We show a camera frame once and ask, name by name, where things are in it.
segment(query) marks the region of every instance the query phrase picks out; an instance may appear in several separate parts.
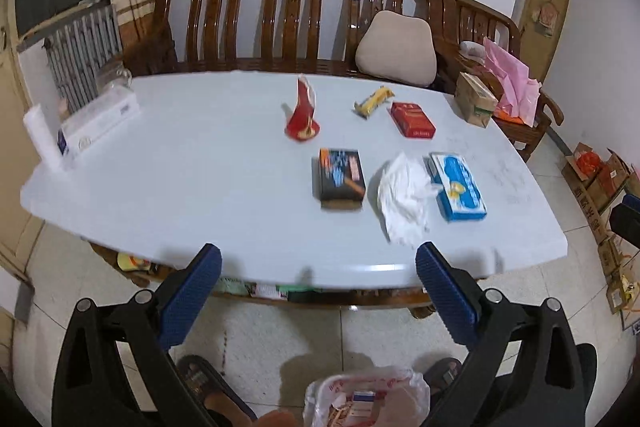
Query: door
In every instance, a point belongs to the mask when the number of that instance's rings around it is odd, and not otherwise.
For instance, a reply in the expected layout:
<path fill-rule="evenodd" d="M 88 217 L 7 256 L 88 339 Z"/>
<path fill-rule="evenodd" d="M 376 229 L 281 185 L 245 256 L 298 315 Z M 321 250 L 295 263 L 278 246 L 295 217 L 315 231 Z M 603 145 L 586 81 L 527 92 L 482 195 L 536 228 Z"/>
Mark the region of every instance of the door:
<path fill-rule="evenodd" d="M 520 60 L 539 82 L 554 58 L 569 0 L 526 0 L 520 16 Z"/>
<path fill-rule="evenodd" d="M 6 9 L 6 0 L 0 0 L 0 264 L 23 273 L 42 220 L 20 206 L 20 188 L 39 158 L 22 125 L 26 97 L 8 41 Z"/>

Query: radiator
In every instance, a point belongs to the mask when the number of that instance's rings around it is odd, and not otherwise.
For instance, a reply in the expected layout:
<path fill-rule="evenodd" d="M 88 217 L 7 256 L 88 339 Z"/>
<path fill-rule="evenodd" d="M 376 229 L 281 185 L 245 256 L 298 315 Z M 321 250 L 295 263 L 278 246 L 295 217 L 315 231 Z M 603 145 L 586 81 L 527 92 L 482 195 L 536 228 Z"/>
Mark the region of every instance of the radiator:
<path fill-rule="evenodd" d="M 115 8 L 91 9 L 47 37 L 45 48 L 58 94 L 73 113 L 98 96 L 95 77 L 122 51 Z"/>

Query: blue tissue box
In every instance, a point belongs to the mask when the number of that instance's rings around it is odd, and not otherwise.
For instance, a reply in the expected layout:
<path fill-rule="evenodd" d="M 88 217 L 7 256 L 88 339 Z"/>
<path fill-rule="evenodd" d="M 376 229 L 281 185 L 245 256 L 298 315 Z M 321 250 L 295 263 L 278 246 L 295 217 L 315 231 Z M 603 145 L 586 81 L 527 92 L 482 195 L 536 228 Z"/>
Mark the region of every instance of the blue tissue box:
<path fill-rule="evenodd" d="M 462 156 L 431 153 L 430 168 L 433 181 L 444 187 L 438 200 L 448 221 L 486 216 L 484 201 Z"/>

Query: sandal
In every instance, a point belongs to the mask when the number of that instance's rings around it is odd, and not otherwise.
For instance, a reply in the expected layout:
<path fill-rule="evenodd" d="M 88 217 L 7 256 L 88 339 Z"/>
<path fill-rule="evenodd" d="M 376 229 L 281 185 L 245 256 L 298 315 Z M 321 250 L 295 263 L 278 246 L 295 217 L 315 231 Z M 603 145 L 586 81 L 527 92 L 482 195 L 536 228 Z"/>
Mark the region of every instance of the sandal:
<path fill-rule="evenodd" d="M 251 421 L 258 419 L 255 412 L 229 387 L 225 379 L 222 378 L 219 372 L 217 372 L 207 360 L 198 355 L 188 355 L 178 360 L 176 367 L 178 374 L 180 374 L 184 383 L 200 403 L 203 403 L 205 398 L 212 393 L 223 393 L 228 396 Z"/>
<path fill-rule="evenodd" d="M 461 369 L 462 362 L 460 360 L 449 358 L 438 360 L 425 372 L 423 378 L 431 390 L 432 407 L 460 374 Z"/>

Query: white tabletop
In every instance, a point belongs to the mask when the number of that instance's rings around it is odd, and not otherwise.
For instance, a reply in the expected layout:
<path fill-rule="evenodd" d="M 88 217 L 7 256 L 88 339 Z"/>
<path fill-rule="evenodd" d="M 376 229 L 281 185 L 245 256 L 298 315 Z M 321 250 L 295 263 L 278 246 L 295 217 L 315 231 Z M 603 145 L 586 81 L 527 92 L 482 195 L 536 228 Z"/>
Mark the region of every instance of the white tabletop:
<path fill-rule="evenodd" d="M 380 169 L 410 156 L 465 157 L 486 203 L 482 221 L 447 223 L 428 206 L 428 240 L 453 266 L 485 277 L 566 255 L 564 234 L 525 163 L 492 121 L 460 118 L 452 97 L 389 84 L 420 104 L 431 140 L 403 137 L 385 107 L 353 112 L 380 82 L 309 75 L 321 130 L 284 134 L 296 104 L 293 74 L 192 73 L 139 77 L 141 113 L 64 172 L 41 164 L 22 206 L 62 229 L 139 257 L 184 267 L 205 243 L 222 250 L 223 274 L 325 288 L 418 285 L 415 250 L 392 245 L 374 206 Z M 320 148 L 357 149 L 367 182 L 360 211 L 323 210 L 312 169 Z"/>

